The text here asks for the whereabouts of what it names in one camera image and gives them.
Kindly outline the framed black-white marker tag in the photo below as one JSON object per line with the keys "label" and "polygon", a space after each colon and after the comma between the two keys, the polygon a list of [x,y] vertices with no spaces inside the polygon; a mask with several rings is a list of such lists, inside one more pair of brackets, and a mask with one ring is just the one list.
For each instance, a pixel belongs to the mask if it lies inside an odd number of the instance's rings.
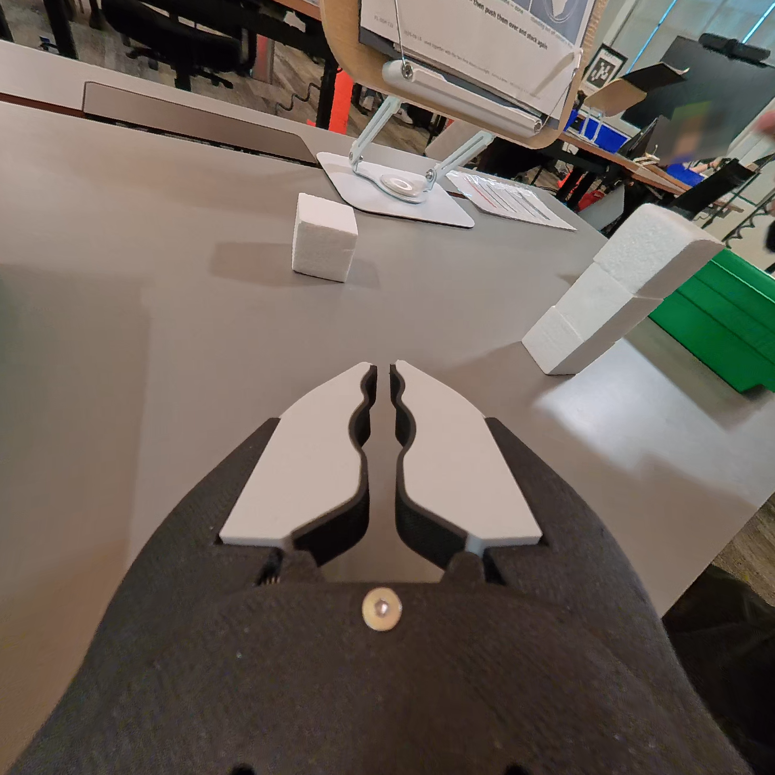
{"label": "framed black-white marker tag", "polygon": [[592,96],[618,76],[628,57],[607,44],[601,44],[584,70],[580,91]]}

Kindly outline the black office chair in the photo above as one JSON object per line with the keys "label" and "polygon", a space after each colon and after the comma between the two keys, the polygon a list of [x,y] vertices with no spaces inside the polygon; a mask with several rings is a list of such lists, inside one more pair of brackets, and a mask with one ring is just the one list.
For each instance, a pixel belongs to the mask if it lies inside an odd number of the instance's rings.
{"label": "black office chair", "polygon": [[102,10],[119,34],[126,57],[145,60],[153,70],[161,63],[168,66],[179,90],[190,92],[193,78],[233,90],[223,74],[240,74],[244,69],[241,36],[208,31],[199,22],[186,23],[179,14],[165,13],[147,2],[107,1]]}

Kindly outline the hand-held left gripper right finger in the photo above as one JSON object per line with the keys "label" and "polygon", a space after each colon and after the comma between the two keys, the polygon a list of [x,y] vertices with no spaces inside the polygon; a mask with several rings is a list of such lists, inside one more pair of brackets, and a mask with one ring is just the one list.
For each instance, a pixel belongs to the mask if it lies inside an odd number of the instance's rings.
{"label": "hand-held left gripper right finger", "polygon": [[402,542],[441,570],[459,553],[538,546],[543,531],[485,414],[406,360],[390,366],[390,387]]}

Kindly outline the grey desk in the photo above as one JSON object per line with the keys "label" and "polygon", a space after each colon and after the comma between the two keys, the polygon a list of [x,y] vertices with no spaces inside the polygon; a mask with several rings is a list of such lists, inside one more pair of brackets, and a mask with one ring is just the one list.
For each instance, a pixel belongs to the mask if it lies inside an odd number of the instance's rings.
{"label": "grey desk", "polygon": [[319,169],[2,103],[2,773],[173,507],[269,417],[377,365],[364,539],[330,580],[437,580],[394,526],[389,365],[502,421],[605,521],[666,611],[773,494],[773,394],[646,319],[576,377],[523,335],[605,239],[359,213],[345,284],[291,269]]}

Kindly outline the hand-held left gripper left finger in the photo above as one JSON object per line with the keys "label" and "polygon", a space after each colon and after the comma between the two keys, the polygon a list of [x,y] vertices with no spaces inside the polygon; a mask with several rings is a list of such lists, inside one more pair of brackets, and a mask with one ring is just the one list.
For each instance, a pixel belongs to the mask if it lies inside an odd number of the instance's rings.
{"label": "hand-held left gripper left finger", "polygon": [[305,551],[320,567],[369,525],[363,446],[371,434],[377,367],[361,362],[299,398],[273,424],[219,540]]}

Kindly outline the printed paper sheet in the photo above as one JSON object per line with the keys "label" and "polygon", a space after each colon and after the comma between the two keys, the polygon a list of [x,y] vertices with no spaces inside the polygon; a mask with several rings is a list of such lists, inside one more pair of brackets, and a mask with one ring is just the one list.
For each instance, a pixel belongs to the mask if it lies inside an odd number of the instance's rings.
{"label": "printed paper sheet", "polygon": [[593,1],[364,1],[360,30],[408,59],[559,119]]}

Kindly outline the green plastic bin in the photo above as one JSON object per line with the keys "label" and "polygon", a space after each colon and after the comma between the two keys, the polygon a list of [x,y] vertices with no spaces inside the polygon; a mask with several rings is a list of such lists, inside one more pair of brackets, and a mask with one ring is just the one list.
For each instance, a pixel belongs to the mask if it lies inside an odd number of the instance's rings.
{"label": "green plastic bin", "polygon": [[649,318],[737,392],[774,392],[774,279],[730,249]]}

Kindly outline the white foam cube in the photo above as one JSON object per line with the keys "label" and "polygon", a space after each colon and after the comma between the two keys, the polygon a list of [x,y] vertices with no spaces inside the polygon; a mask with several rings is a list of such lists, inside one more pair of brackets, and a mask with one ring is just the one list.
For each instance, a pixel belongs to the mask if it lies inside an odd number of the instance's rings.
{"label": "white foam cube", "polygon": [[522,344],[542,373],[574,375],[611,349],[616,339],[596,332],[584,338],[555,306],[522,337]]}
{"label": "white foam cube", "polygon": [[636,295],[599,264],[593,263],[557,301],[557,313],[584,342],[593,338],[615,343],[663,302]]}
{"label": "white foam cube", "polygon": [[297,274],[344,284],[358,236],[355,211],[351,206],[300,193],[291,268]]}
{"label": "white foam cube", "polygon": [[646,204],[625,220],[594,262],[630,294],[665,298],[723,250],[693,222]]}

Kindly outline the blue plastic bin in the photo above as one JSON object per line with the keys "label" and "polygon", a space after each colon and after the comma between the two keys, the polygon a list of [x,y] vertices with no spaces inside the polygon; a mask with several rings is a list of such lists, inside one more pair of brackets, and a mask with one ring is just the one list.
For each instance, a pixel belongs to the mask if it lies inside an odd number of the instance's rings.
{"label": "blue plastic bin", "polygon": [[565,132],[610,153],[616,153],[631,139],[601,119],[578,111],[571,112]]}

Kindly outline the black monitor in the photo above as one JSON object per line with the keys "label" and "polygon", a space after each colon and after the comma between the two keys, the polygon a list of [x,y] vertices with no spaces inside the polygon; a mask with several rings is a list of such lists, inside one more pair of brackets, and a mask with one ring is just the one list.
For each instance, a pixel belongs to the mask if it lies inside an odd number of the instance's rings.
{"label": "black monitor", "polygon": [[731,60],[683,36],[660,62],[690,71],[684,82],[650,92],[622,113],[622,121],[640,130],[660,116],[678,119],[693,112],[710,119],[731,145],[773,101],[774,69],[766,62]]}

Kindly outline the grey chair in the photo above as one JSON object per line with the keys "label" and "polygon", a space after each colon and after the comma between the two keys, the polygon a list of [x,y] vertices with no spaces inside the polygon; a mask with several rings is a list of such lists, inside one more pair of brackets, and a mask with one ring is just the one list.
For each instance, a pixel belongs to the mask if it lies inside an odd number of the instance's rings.
{"label": "grey chair", "polygon": [[612,223],[616,222],[624,213],[625,208],[624,184],[608,192],[602,199],[596,200],[584,209],[580,209],[578,216],[589,226],[602,232]]}

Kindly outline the black webcam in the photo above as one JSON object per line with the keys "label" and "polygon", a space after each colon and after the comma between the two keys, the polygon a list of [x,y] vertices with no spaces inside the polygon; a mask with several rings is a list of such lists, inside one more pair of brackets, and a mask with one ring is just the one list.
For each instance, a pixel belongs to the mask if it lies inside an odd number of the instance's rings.
{"label": "black webcam", "polygon": [[744,61],[754,65],[763,65],[771,53],[770,50],[758,46],[709,33],[701,34],[698,43],[704,49],[720,53],[731,60]]}

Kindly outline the clear sleeve with printed sheet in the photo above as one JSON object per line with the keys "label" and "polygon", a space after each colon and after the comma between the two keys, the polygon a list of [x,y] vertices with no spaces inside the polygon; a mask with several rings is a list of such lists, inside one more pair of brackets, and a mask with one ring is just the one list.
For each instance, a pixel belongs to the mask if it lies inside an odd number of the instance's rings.
{"label": "clear sleeve with printed sheet", "polygon": [[535,226],[576,232],[575,226],[555,214],[529,187],[462,171],[451,171],[447,179],[481,212]]}

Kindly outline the brown wooden table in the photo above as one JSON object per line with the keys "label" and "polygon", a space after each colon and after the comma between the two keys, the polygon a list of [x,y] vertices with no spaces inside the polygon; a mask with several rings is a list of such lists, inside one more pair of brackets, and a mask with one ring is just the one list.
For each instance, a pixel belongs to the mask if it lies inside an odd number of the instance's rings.
{"label": "brown wooden table", "polygon": [[619,153],[612,153],[601,149],[599,146],[590,142],[588,139],[573,132],[562,132],[559,140],[567,145],[581,151],[594,155],[596,158],[604,160],[609,166],[616,166],[625,170],[630,178],[651,186],[654,189],[667,191],[673,195],[682,195],[690,190],[690,186],[682,181],[670,176],[666,171],[653,164],[645,165],[629,160]]}

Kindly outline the person's dark trousers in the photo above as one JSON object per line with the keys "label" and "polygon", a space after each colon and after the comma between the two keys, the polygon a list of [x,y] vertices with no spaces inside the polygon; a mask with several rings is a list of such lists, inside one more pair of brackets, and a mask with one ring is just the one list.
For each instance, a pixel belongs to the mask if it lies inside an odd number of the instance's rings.
{"label": "person's dark trousers", "polygon": [[695,691],[754,773],[774,773],[774,608],[710,565],[662,623]]}

